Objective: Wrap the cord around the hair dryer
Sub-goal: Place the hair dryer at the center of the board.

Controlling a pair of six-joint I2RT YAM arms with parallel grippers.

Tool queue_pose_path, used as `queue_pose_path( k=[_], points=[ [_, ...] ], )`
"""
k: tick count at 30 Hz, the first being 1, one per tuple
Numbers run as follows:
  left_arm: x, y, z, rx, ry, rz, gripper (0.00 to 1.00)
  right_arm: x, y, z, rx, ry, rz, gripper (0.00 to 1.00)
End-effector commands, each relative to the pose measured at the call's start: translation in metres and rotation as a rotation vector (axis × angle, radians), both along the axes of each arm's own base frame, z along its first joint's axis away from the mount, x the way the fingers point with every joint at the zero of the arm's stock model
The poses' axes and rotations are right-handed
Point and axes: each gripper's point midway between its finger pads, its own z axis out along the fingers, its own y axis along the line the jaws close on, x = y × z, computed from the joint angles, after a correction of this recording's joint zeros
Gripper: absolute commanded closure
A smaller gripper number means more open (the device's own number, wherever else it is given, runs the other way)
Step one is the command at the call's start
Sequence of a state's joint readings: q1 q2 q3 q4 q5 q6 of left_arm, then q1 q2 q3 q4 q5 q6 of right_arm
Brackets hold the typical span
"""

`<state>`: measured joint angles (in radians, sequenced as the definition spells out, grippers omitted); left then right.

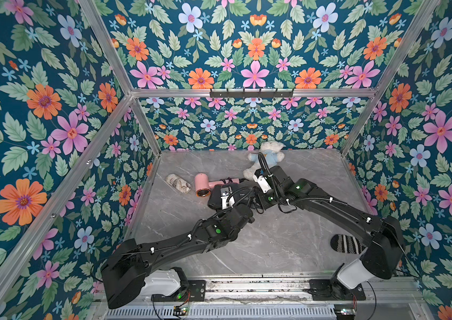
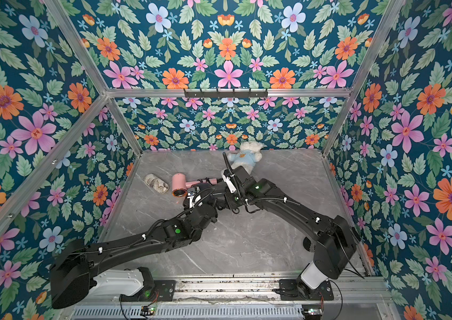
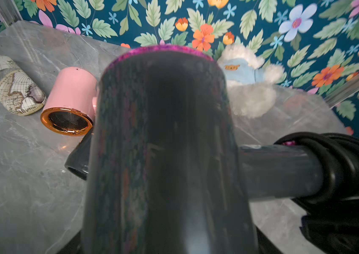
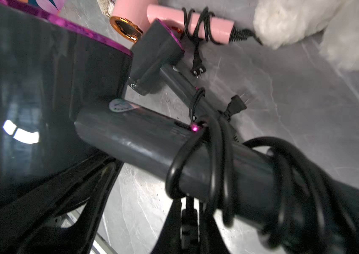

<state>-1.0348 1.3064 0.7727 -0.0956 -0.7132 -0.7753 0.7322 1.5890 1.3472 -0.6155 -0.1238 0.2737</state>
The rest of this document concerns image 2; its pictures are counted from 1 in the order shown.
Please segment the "black boxy hair dryer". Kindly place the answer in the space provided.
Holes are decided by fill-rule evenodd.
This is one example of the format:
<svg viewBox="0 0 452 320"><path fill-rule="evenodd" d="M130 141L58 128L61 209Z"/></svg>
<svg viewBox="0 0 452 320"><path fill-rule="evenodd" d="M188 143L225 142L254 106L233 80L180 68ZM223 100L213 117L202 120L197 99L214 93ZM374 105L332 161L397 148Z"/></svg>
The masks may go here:
<svg viewBox="0 0 452 320"><path fill-rule="evenodd" d="M230 209L225 193L216 190L214 186L195 188L187 195L185 205L186 209L193 209L202 205L211 205L218 211Z"/></svg>

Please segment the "pink hair dryer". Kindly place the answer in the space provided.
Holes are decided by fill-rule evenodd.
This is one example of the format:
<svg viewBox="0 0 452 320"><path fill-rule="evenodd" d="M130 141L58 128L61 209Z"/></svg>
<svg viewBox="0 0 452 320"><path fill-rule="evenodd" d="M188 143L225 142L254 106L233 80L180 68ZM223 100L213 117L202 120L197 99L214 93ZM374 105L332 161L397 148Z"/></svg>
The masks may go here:
<svg viewBox="0 0 452 320"><path fill-rule="evenodd" d="M208 183L210 185L216 185L216 178L204 178L194 181L187 181L187 177L183 173L176 173L171 178L171 193L174 197L185 197L188 189L199 183Z"/></svg>

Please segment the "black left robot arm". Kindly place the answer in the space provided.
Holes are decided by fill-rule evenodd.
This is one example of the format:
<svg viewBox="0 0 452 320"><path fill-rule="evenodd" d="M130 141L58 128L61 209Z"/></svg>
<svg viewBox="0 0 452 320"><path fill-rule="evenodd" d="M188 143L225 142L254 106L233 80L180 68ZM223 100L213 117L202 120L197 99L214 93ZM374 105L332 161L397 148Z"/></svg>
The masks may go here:
<svg viewBox="0 0 452 320"><path fill-rule="evenodd" d="M94 244L71 241L49 270L52 308L64 309L82 301L98 286L97 276L109 269L199 241L209 224L217 221L218 211L228 209L233 199L210 187L192 207L171 219L157 220L138 235Z"/></svg>

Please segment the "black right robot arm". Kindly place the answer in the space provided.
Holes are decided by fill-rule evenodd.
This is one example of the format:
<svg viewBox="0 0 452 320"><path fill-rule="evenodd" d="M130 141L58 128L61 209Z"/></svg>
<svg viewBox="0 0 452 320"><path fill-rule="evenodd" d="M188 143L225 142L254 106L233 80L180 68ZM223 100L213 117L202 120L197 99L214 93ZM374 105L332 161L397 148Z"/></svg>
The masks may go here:
<svg viewBox="0 0 452 320"><path fill-rule="evenodd" d="M225 198L231 210L256 206L282 218L300 230L315 245L313 261L298 277L308 289L338 279L350 264L361 240L358 232L341 216L331 218L288 196L267 179L256 181L243 167L224 169Z"/></svg>

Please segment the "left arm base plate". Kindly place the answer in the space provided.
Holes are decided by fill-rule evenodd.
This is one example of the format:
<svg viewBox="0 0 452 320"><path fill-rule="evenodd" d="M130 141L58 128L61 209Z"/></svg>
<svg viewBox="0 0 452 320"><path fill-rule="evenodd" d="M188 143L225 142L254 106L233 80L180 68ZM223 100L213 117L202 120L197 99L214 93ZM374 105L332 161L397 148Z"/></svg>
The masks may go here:
<svg viewBox="0 0 452 320"><path fill-rule="evenodd" d="M175 280L155 280L152 288L143 288L132 296L122 295L120 302L168 302L173 301Z"/></svg>

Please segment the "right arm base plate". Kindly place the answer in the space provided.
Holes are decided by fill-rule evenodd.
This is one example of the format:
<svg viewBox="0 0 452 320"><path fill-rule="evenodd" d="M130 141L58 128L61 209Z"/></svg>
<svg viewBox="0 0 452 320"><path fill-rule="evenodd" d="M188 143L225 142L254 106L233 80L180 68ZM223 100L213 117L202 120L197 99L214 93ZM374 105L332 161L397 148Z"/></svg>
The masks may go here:
<svg viewBox="0 0 452 320"><path fill-rule="evenodd" d="M281 279L279 287L273 289L283 301L333 301L334 293L330 281L323 281L317 289L310 289L296 279Z"/></svg>

